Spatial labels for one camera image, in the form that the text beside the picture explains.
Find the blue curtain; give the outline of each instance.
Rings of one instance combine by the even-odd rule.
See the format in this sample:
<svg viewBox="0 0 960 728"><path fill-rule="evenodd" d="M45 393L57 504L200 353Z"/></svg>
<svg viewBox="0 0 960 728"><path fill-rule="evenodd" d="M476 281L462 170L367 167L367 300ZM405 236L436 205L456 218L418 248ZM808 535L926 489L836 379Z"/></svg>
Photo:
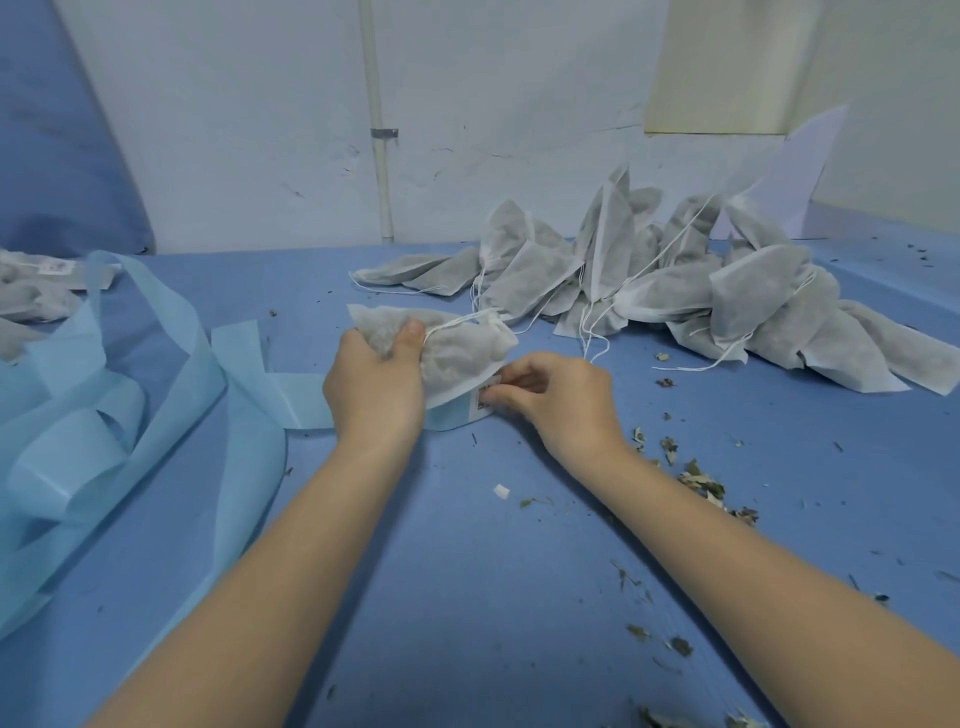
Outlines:
<svg viewBox="0 0 960 728"><path fill-rule="evenodd" d="M0 248L61 257L154 249L50 0L0 0Z"/></svg>

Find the hand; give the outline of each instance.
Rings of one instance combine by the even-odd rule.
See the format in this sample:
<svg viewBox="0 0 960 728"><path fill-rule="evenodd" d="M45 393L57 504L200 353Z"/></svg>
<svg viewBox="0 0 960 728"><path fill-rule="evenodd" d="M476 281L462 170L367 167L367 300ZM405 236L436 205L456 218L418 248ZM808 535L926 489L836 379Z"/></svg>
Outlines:
<svg viewBox="0 0 960 728"><path fill-rule="evenodd" d="M381 359L352 328L324 381L324 396L341 443L361 449L385 444L413 448L423 427L423 382L420 353L423 323L408 321L397 333L389 359Z"/></svg>
<svg viewBox="0 0 960 728"><path fill-rule="evenodd" d="M584 359L535 352L500 371L484 404L510 407L537 428L571 475L585 482L597 465L628 451L616 418L610 374Z"/></svg>

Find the forearm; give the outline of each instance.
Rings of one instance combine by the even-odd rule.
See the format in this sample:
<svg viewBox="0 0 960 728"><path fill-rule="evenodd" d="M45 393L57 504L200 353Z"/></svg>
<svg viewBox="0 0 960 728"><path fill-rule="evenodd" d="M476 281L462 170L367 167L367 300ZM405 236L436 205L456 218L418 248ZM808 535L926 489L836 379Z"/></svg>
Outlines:
<svg viewBox="0 0 960 728"><path fill-rule="evenodd" d="M628 450L585 482L792 726L960 724L960 661Z"/></svg>
<svg viewBox="0 0 960 728"><path fill-rule="evenodd" d="M338 444L91 726L281 725L409 450Z"/></svg>

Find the dried leaf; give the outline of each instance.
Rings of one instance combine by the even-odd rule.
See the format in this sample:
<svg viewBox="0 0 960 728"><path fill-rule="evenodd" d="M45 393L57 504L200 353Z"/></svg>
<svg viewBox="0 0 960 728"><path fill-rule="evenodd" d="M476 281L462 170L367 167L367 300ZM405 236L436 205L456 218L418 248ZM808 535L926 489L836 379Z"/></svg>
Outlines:
<svg viewBox="0 0 960 728"><path fill-rule="evenodd" d="M650 637L650 633L647 632L643 627L640 627L636 624L628 624L627 631L640 640L642 643L645 643Z"/></svg>

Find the right hand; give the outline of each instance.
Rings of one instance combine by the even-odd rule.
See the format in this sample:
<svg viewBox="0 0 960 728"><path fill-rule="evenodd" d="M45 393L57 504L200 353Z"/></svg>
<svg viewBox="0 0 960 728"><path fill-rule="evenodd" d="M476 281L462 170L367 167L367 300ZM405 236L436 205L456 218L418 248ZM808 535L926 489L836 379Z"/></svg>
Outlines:
<svg viewBox="0 0 960 728"><path fill-rule="evenodd" d="M522 414L550 454L581 482L611 456L628 451L607 370L581 358L534 352L508 364L500 377L480 400Z"/></svg>

